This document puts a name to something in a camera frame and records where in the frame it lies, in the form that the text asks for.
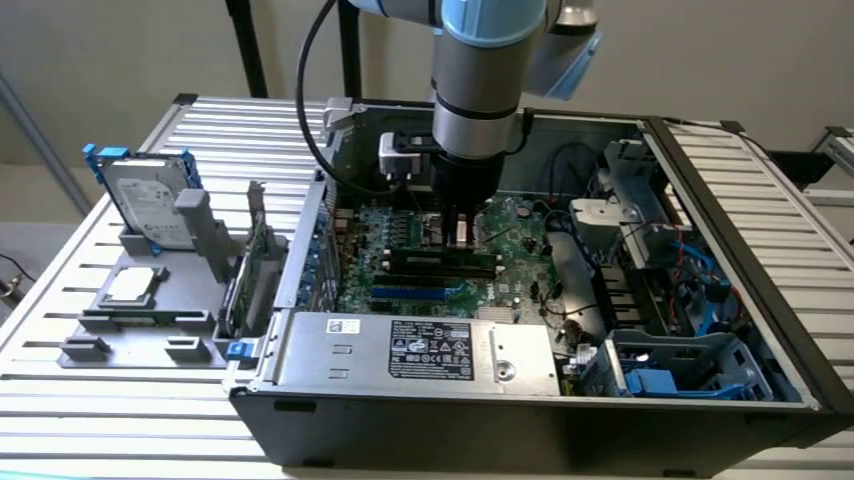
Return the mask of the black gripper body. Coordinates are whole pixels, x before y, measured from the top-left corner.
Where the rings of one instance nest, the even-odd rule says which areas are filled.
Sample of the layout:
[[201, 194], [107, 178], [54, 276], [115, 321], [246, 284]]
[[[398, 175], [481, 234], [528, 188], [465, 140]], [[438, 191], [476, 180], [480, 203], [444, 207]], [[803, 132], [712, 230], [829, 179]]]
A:
[[504, 154], [465, 159], [438, 153], [430, 157], [430, 165], [430, 188], [444, 204], [473, 208], [497, 190]]

